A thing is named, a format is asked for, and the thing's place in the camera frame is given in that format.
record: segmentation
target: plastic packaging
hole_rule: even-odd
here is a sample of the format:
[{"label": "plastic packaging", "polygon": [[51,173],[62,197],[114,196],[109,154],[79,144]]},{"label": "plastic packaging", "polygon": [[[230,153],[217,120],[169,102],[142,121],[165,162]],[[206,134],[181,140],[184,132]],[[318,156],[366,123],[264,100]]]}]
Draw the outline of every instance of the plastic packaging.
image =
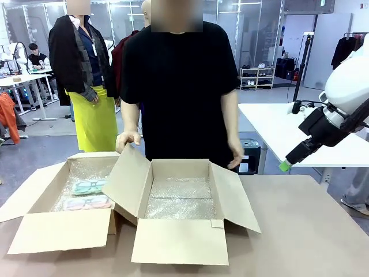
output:
[{"label": "plastic packaging", "polygon": [[206,178],[154,179],[145,218],[216,218],[209,181]]},{"label": "plastic packaging", "polygon": [[88,158],[69,160],[68,162],[70,162],[69,176],[54,206],[50,209],[51,212],[63,211],[64,201],[68,199],[84,197],[85,195],[74,195],[73,186],[82,182],[105,180],[115,164],[113,160],[107,160],[105,164],[101,166],[101,160]]}]

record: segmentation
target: white shirt collar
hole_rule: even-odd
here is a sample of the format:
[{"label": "white shirt collar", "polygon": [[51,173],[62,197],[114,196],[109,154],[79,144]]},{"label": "white shirt collar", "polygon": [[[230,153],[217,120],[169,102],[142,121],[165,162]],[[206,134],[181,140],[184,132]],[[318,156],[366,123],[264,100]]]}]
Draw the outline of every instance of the white shirt collar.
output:
[{"label": "white shirt collar", "polygon": [[75,26],[75,28],[78,30],[81,24],[81,20],[79,20],[79,18],[74,17],[74,16],[69,16],[70,21],[73,23],[73,25]]}]

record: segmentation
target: black trash can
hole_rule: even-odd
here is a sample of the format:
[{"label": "black trash can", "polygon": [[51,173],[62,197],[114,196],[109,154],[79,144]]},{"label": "black trash can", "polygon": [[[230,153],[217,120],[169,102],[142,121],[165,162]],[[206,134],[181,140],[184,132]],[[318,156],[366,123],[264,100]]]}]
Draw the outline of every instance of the black trash can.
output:
[{"label": "black trash can", "polygon": [[239,170],[241,169],[242,164],[247,164],[248,170],[244,172],[239,171],[238,175],[258,174],[260,152],[261,152],[259,143],[256,140],[252,140],[250,138],[244,138],[244,139],[241,139],[241,145],[244,149],[244,158],[242,159]]}]

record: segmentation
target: hand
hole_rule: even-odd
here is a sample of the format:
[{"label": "hand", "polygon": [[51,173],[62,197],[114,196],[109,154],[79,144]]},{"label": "hand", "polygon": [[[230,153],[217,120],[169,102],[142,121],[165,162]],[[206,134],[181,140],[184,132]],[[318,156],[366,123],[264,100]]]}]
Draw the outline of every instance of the hand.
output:
[{"label": "hand", "polygon": [[118,97],[117,99],[114,99],[115,105],[117,108],[119,108],[121,106],[121,98]]},{"label": "hand", "polygon": [[99,101],[99,96],[96,95],[95,98],[92,99],[92,103],[97,104]]},{"label": "hand", "polygon": [[127,143],[141,144],[141,136],[137,131],[125,131],[116,138],[115,148],[118,153],[122,153]]},{"label": "hand", "polygon": [[228,146],[231,149],[234,157],[233,161],[229,163],[228,169],[234,169],[236,166],[241,164],[244,157],[244,149],[238,137],[229,138]]}]

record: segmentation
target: yellow skirt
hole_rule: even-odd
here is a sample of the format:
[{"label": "yellow skirt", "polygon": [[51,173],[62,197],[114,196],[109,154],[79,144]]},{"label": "yellow skirt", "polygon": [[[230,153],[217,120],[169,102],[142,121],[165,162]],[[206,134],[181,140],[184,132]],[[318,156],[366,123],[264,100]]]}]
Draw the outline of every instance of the yellow skirt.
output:
[{"label": "yellow skirt", "polygon": [[78,147],[85,152],[115,151],[118,133],[114,99],[103,86],[92,87],[99,96],[94,104],[75,92],[66,92],[73,103]]}]

